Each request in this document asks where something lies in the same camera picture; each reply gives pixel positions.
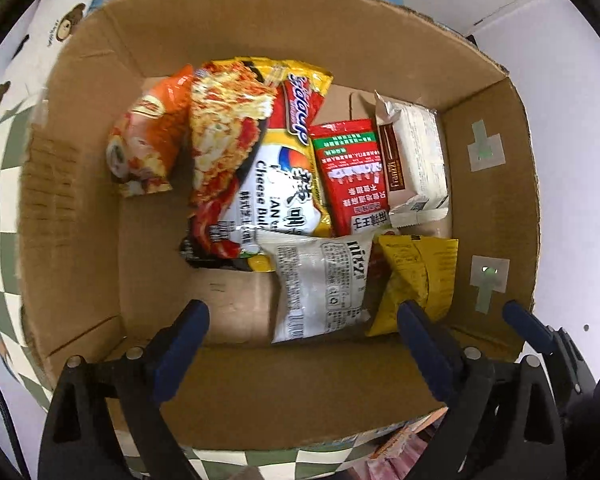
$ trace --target green stripe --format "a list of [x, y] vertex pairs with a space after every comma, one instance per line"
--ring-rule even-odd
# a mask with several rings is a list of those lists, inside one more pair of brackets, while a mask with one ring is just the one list
[[333, 137], [320, 137], [314, 139], [314, 148], [321, 150], [323, 148], [334, 148], [335, 146], [346, 146], [347, 144], [358, 144], [359, 142], [377, 142], [374, 132], [364, 132], [361, 134], [344, 134]]

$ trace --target green and white checkered fabric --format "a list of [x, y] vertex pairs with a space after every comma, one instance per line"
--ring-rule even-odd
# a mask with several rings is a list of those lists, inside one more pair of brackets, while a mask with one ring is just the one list
[[17, 278], [20, 173], [27, 125], [39, 96], [30, 96], [0, 120], [0, 354], [14, 377], [47, 409], [52, 393], [26, 346]]
[[[45, 410], [52, 397], [45, 373], [27, 347], [18, 289], [18, 200], [20, 173], [28, 139], [28, 123], [40, 95], [21, 102], [0, 121], [0, 354], [14, 377]], [[367, 431], [337, 442], [300, 449], [272, 451], [212, 451], [183, 448], [205, 480], [225, 480], [247, 465], [257, 466], [265, 480], [326, 476], [366, 460], [403, 423]], [[127, 434], [118, 433], [129, 467], [143, 477], [144, 465]]]

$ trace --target snack package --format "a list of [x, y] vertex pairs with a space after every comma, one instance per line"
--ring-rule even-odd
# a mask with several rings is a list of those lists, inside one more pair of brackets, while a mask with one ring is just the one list
[[449, 196], [434, 113], [376, 93], [376, 122], [392, 226], [443, 219]]
[[416, 301], [432, 321], [451, 307], [456, 280], [458, 240], [417, 235], [378, 237], [392, 269], [368, 336], [398, 332], [398, 306]]
[[322, 182], [337, 236], [389, 221], [382, 158], [371, 119], [311, 126]]
[[260, 233], [281, 285], [274, 343], [369, 319], [362, 301], [373, 238], [374, 232], [341, 238]]
[[107, 165], [122, 196], [168, 191], [187, 131], [191, 65], [156, 84], [119, 118], [109, 134]]
[[[305, 63], [214, 61], [196, 70], [189, 238], [220, 258], [260, 253], [256, 230], [329, 236], [307, 127], [333, 77]], [[196, 258], [187, 259], [196, 265]]]

